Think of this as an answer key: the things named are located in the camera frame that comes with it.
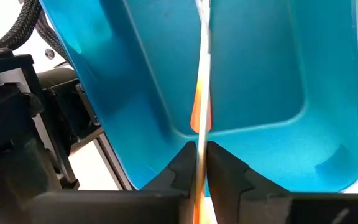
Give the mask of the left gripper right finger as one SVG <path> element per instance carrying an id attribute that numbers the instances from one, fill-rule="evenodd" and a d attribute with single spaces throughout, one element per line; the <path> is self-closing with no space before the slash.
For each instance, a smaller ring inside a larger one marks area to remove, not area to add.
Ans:
<path id="1" fill-rule="evenodd" d="M 218 223 L 358 224 L 358 194 L 291 192 L 213 141 L 206 157 Z"/>

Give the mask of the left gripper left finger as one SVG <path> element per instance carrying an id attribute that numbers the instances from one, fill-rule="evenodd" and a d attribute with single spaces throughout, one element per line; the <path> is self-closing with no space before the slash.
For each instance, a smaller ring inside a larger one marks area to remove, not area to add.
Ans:
<path id="1" fill-rule="evenodd" d="M 31 222 L 193 223 L 196 144 L 186 143 L 140 190 L 57 190 L 37 196 Z"/>

